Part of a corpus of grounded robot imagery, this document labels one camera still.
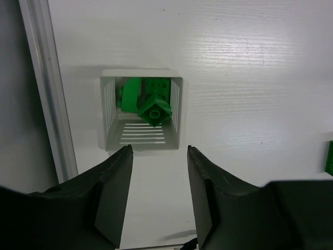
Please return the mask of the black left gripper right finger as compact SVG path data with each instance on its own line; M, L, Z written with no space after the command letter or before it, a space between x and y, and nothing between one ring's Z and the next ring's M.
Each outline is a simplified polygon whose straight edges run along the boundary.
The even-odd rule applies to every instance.
M257 187L187 149L200 249L332 249L332 181Z

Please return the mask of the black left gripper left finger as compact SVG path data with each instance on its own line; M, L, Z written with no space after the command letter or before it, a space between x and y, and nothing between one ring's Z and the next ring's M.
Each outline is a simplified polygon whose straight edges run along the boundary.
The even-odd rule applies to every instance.
M117 249L133 168L124 146L45 192L1 187L1 249Z

